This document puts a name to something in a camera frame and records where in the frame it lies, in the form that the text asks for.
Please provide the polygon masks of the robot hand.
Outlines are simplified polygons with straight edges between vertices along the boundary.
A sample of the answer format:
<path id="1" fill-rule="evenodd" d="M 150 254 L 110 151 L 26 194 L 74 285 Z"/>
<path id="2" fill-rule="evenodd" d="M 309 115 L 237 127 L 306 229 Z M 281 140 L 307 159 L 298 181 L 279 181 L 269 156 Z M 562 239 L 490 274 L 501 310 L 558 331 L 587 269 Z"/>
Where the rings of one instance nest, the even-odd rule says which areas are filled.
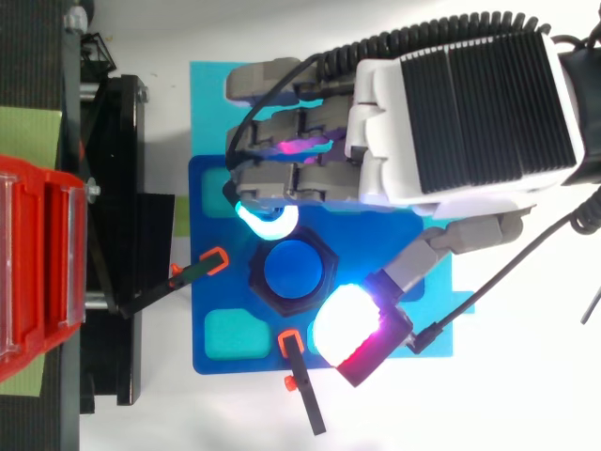
<path id="1" fill-rule="evenodd" d="M 515 241 L 535 195 L 571 179 L 588 149 L 575 84 L 540 31 L 399 30 L 240 67 L 226 95 L 252 107 L 228 135 L 224 186 L 252 218 L 318 204 L 446 221 L 319 309 L 316 347 L 355 386 L 445 328 L 415 332 L 401 297 L 450 255 Z"/>

